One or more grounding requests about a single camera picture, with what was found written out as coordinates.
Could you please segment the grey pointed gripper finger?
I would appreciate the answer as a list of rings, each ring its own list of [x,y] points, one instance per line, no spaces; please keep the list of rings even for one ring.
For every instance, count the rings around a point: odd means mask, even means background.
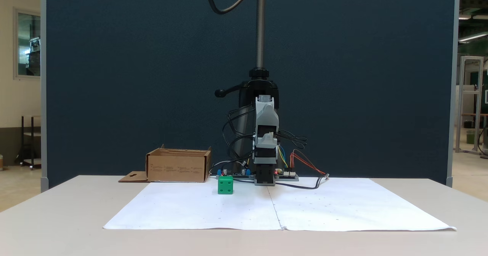
[[[274,132],[259,134],[255,137],[255,147],[262,149],[275,149],[278,145],[278,140]]]

